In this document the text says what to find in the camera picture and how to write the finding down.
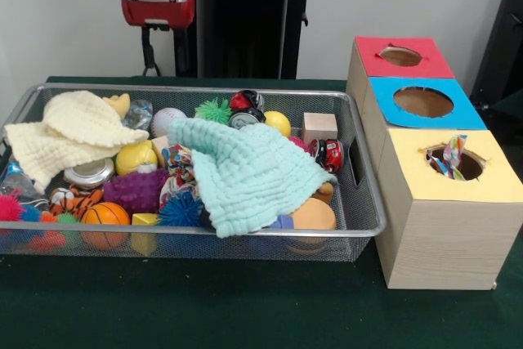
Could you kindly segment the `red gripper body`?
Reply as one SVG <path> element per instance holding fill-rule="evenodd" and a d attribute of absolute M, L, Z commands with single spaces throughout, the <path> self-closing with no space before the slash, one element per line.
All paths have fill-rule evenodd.
<path fill-rule="evenodd" d="M 195 0 L 121 0 L 130 26 L 187 29 L 194 20 Z"/>

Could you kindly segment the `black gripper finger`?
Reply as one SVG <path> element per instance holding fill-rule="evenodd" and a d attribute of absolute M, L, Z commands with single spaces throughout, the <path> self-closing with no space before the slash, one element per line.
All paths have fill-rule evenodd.
<path fill-rule="evenodd" d="M 178 78 L 190 77 L 190 46 L 187 30 L 174 29 L 172 33 L 175 56 L 175 74 Z"/>
<path fill-rule="evenodd" d="M 145 26 L 141 28 L 141 46 L 144 59 L 142 75 L 146 76 L 150 70 L 153 70 L 159 76 L 159 67 L 155 61 L 154 48 L 150 43 L 150 29 Z"/>

